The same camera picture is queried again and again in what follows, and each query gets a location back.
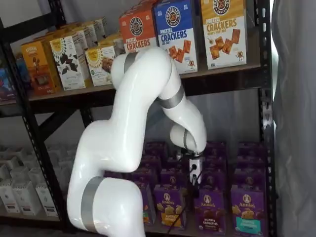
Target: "black metal frame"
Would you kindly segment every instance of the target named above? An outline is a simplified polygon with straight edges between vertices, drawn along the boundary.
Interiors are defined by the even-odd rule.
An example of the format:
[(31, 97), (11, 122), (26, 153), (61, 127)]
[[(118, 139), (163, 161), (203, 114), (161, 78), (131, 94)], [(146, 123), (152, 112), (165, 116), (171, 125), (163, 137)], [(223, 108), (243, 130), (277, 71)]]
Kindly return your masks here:
[[(44, 141), (78, 109), (80, 110), (83, 124), (87, 127), (93, 121), (90, 108), (112, 105), (115, 90), (93, 91), (45, 100), (28, 100), (20, 80), (10, 43), (50, 26), (56, 26), (58, 28), (66, 23), (60, 0), (48, 1), (51, 13), (44, 16), (5, 29), (0, 20), (0, 36), (2, 37), (0, 37), (0, 57), (5, 59), (4, 65), (7, 69), (7, 74), (9, 75), (9, 80), (17, 101), (16, 104), (5, 105), (8, 111), (2, 111), (2, 114), (0, 111), (0, 117), (22, 115), (29, 138), (60, 216), (61, 222), (58, 227), (64, 230), (71, 230), (72, 227), (67, 216), (66, 203), (63, 200)], [(266, 191), (269, 236), (275, 237), (277, 236), (277, 195), (275, 187), (274, 123), (272, 107), (270, 1), (254, 0), (254, 6), (255, 23), (259, 28), (261, 67), (224, 74), (213, 74), (199, 78), (186, 78), (183, 79), (182, 82), (186, 95), (188, 96), (251, 88), (258, 89), (260, 139), (268, 148), (268, 159), (266, 161)], [(34, 114), (48, 112), (54, 112), (54, 114), (38, 126)]]

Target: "shelving unit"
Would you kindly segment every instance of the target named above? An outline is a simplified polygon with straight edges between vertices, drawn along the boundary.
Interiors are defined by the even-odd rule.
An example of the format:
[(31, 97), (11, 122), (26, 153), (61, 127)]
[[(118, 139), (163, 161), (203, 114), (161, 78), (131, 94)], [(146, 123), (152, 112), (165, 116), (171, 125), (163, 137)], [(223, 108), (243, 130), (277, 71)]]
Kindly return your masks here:
[[(29, 21), (4, 28), (0, 21), (0, 58), (4, 61), (7, 74), (16, 100), (0, 102), (0, 118), (22, 116), (29, 138), (32, 142), (40, 167), (45, 175), (47, 186), (52, 194), (59, 214), (59, 221), (42, 219), (42, 227), (72, 230), (67, 216), (66, 203), (59, 188), (53, 166), (50, 162), (44, 141), (62, 125), (76, 110), (80, 110), (82, 121), (88, 126), (92, 121), (90, 108), (112, 105), (115, 90), (112, 86), (91, 87), (81, 90), (62, 91), (60, 93), (34, 96), (23, 88), (10, 43), (30, 36), (51, 26), (59, 27), (66, 23), (59, 0), (48, 0), (51, 13)], [(274, 162), (274, 124), (272, 108), (272, 69), (271, 69), (271, 25), (269, 0), (254, 0), (255, 22), (257, 27), (248, 32), (248, 63), (242, 66), (207, 70), (206, 60), (200, 57), (197, 73), (181, 75), (187, 96), (225, 91), (256, 88), (260, 118), (260, 138), (268, 148), (266, 160), (267, 216), (269, 236), (277, 236), (276, 189)], [(35, 114), (53, 113), (43, 124), (37, 124)], [(194, 228), (193, 217), (189, 216), (186, 231), (173, 230), (177, 236), (200, 237)], [(25, 226), (38, 226), (38, 220), (20, 219), (20, 216), (0, 216), (1, 223)], [(146, 228), (148, 236), (161, 236), (166, 228), (156, 223)]]

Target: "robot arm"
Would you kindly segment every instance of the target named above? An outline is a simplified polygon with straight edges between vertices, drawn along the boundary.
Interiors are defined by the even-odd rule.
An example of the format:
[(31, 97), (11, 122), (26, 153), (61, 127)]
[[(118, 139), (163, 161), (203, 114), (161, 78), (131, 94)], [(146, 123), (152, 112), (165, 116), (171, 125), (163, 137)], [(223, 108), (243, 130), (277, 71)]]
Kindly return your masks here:
[(80, 138), (68, 190), (68, 216), (83, 230), (109, 237), (145, 237), (140, 190), (127, 180), (103, 178), (104, 170), (137, 169), (147, 112), (157, 97), (165, 114), (179, 124), (171, 130), (176, 145), (202, 152), (206, 131), (201, 114), (185, 97), (173, 61), (162, 49), (121, 55), (111, 73), (117, 89), (112, 116), (90, 124)]

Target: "yellow cracker box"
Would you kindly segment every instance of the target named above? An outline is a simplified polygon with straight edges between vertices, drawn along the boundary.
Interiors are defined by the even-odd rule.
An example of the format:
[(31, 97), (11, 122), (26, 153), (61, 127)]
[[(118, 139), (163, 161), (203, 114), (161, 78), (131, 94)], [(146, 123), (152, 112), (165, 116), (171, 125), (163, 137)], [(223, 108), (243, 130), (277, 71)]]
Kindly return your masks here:
[(111, 66), (116, 57), (113, 43), (88, 49), (85, 52), (94, 86), (112, 84)]
[(84, 50), (76, 32), (69, 32), (61, 38), (51, 40), (50, 46), (64, 90), (92, 85)]
[(208, 69), (246, 64), (244, 0), (201, 0)]

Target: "silver band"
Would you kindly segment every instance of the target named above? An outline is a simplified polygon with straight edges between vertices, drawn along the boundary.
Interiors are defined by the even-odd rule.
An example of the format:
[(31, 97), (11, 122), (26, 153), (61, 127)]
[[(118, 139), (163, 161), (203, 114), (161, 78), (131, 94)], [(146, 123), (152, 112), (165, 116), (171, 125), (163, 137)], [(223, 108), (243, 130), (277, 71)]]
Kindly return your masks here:
[(183, 135), (183, 145), (185, 149), (188, 149), (187, 147), (187, 136), (188, 136), (188, 130), (184, 130), (184, 135)]
[(181, 84), (178, 92), (174, 96), (172, 96), (169, 99), (165, 99), (165, 100), (158, 98), (158, 102), (160, 103), (160, 105), (163, 108), (171, 109), (171, 108), (176, 107), (181, 102), (183, 96), (184, 96), (184, 89), (183, 89), (183, 86)]
[(138, 52), (135, 53), (129, 53), (125, 59), (124, 63), (124, 73), (129, 69), (129, 67), (135, 62), (135, 58)]
[(90, 179), (85, 187), (81, 200), (81, 218), (84, 227), (91, 232), (97, 232), (93, 222), (93, 200), (95, 193), (102, 182), (103, 177), (94, 177)]

